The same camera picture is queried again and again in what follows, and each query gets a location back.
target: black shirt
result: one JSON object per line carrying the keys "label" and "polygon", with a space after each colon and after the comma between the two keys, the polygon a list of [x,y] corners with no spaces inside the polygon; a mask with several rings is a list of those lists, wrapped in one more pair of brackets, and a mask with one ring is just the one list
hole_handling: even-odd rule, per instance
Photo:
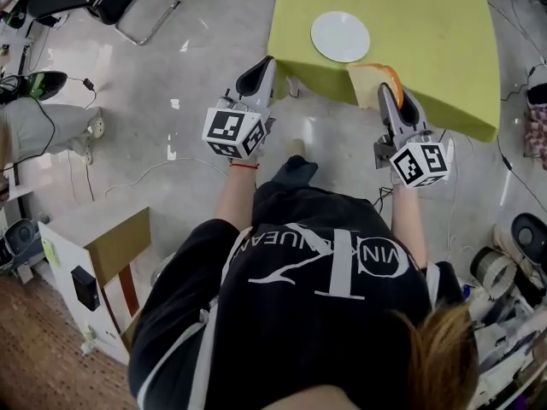
{"label": "black shirt", "polygon": [[[361,408],[406,404],[409,341],[431,310],[424,274],[368,201],[271,183],[256,195],[252,237],[223,220],[200,225],[158,279],[135,331],[129,380],[143,381],[218,299],[207,409],[265,407],[314,385],[343,389]],[[438,298],[461,302],[448,263]],[[203,330],[154,376],[146,408],[188,405]]]}

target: yellow-green table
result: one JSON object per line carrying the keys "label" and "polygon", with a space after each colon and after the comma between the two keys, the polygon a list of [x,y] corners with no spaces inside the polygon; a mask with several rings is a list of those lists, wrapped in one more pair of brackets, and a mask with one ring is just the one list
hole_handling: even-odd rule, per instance
{"label": "yellow-green table", "polygon": [[310,31],[324,12],[341,10],[367,27],[360,62],[393,67],[435,126],[490,142],[500,115],[496,37],[486,0],[277,0],[268,54],[278,63],[275,96],[286,76],[339,102],[356,104],[346,64],[314,47]]}

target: plate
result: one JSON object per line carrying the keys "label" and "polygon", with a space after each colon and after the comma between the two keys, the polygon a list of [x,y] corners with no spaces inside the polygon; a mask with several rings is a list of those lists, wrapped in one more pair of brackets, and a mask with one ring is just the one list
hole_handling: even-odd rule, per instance
{"label": "plate", "polygon": [[311,40],[323,56],[336,62],[358,61],[370,47],[365,25],[354,15],[340,11],[317,17],[311,27]]}

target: hair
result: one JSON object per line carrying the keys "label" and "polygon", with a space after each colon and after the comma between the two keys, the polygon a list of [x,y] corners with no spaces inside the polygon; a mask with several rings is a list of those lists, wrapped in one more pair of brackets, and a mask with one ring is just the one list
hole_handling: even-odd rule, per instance
{"label": "hair", "polygon": [[479,382],[477,346],[468,305],[437,307],[417,328],[400,313],[409,332],[410,409],[464,410]]}

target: foot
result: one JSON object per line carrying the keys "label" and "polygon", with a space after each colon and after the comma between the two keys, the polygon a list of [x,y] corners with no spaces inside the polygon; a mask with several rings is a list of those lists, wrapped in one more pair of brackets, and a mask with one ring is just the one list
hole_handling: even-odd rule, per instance
{"label": "foot", "polygon": [[91,131],[93,133],[93,137],[97,140],[104,135],[103,117],[99,116],[99,118],[91,124]]}
{"label": "foot", "polygon": [[87,166],[93,164],[93,151],[91,150],[91,146],[89,143],[87,143],[87,145],[85,146],[84,163]]}
{"label": "foot", "polygon": [[52,27],[54,31],[58,31],[63,24],[67,22],[68,14],[61,15],[61,18]]}
{"label": "foot", "polygon": [[306,157],[306,145],[300,138],[295,138],[287,143],[287,154],[289,158],[294,155],[300,155],[302,158]]}

